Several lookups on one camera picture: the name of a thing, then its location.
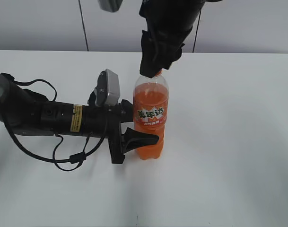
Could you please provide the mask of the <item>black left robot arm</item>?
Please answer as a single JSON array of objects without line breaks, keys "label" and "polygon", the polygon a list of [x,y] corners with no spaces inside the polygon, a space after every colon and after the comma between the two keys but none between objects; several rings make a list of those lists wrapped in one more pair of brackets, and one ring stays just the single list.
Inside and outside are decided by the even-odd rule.
[{"label": "black left robot arm", "polygon": [[81,136],[108,140],[111,161],[122,164],[125,154],[136,148],[155,145],[159,137],[128,128],[121,124],[132,122],[133,105],[120,99],[118,75],[109,69],[102,71],[97,86],[90,94],[87,105],[57,102],[28,89],[27,82],[19,82],[7,73],[0,73],[0,121],[3,122],[14,143],[27,155],[59,165],[77,166],[89,156],[79,152],[67,159],[44,158],[23,148],[17,139],[21,136]]}]

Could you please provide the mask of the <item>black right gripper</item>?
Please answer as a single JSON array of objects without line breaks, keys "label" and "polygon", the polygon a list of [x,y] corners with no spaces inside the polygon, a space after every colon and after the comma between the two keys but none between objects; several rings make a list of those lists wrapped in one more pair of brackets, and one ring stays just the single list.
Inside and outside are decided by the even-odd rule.
[{"label": "black right gripper", "polygon": [[147,30],[141,39],[140,75],[147,78],[161,69],[170,69],[182,54],[186,37],[190,34],[204,0],[144,0],[140,16],[145,18]]}]

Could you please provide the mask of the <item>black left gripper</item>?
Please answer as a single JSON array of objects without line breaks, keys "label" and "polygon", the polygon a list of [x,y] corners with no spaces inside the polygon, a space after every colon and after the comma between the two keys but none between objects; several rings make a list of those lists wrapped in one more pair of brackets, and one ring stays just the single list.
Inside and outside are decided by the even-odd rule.
[{"label": "black left gripper", "polygon": [[125,153],[157,144],[159,137],[154,134],[147,134],[127,128],[122,135],[121,124],[132,121],[133,104],[123,99],[115,105],[97,104],[98,95],[92,92],[88,99],[87,112],[83,125],[83,132],[87,140],[90,137],[99,138],[99,142],[90,151],[86,152],[86,157],[92,155],[101,146],[104,139],[108,139],[108,146],[113,164],[122,164],[125,160]]}]

